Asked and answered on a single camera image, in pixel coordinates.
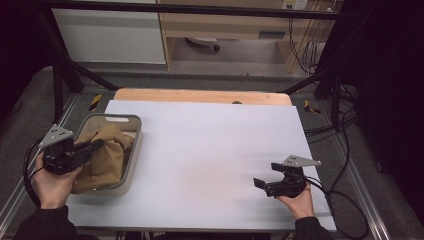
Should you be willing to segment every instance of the brown paper bag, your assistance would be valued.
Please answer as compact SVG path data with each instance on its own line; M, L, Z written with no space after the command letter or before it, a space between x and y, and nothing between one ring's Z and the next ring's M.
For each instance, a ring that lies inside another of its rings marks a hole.
M103 146L92 153L89 162L77 176L73 194L110 186L121 181L134 138L124 135L114 124L80 136L76 143L103 140Z

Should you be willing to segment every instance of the wooden board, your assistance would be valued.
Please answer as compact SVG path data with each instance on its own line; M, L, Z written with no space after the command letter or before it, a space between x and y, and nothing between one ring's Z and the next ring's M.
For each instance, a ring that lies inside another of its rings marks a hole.
M280 93L165 90L123 88L116 92L114 100L160 101L160 102L204 102L291 106L290 97Z

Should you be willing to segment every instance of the gray floor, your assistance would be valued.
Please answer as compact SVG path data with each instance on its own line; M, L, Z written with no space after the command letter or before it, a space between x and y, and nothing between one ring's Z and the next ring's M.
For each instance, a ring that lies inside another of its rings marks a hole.
M125 87L169 88L169 89L207 89L275 92L304 79L301 71L287 74L275 43L271 41L220 41L221 50L197 46L183 39L177 42L174 64L171 70L162 67L147 66L147 69L134 69L133 66L119 66L117 69L98 69L105 79ZM76 131L86 115L88 108L98 90L89 80L86 92L78 96L76 106L67 120L65 127ZM327 101L315 101L311 94L314 85L308 86L300 93L292 95L293 104L298 107L300 119L305 129L327 125L323 114L304 111L304 100L311 102L314 108L320 108ZM113 92L103 91L103 97L97 112L104 111ZM42 71L34 76L33 81L21 97L21 109L10 116L0 127L0 206L4 206L20 180L22 161L28 146L36 138L43 136L51 126L53 119L52 76L49 71ZM418 222L411 208L390 175L381 174L376 169L376 162L362 135L360 126L352 125L347 134L351 148L351 157L360 172L366 187L374 199L379 214L391 236L391 239L424 239L423 226ZM318 173L324 186L329 186L341 169L341 154L333 137L310 144L314 159L321 160L323 166ZM345 174L338 187L339 191L355 199L355 192ZM348 234L358 236L364 230L364 223L352 207L340 197L334 197L336 224ZM13 234L19 223L27 217L34 207L25 199L7 230ZM114 232L97 231L106 239ZM339 233L334 236L344 239ZM372 233L367 239L374 239Z

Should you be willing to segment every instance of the hand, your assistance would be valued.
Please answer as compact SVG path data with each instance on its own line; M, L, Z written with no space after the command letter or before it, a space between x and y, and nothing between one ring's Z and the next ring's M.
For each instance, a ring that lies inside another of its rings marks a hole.
M315 216L310 183L306 183L305 189L295 198L279 196L277 199L286 204L296 220Z
M43 154L37 156L36 170L43 167ZM65 205L71 194L75 177L81 172L82 167L64 175L56 175L41 169L34 175L34 181L40 198L42 209L56 209Z

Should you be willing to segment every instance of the white table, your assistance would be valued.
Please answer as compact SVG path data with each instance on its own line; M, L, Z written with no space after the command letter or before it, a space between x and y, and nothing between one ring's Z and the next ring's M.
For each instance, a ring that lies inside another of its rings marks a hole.
M111 101L107 113L136 114L143 141L123 196L68 200L78 227L161 231L280 232L294 229L288 209L253 178L290 154L311 158L295 107L157 101ZM318 178L314 167L305 174ZM323 227L335 230L325 198L312 188Z

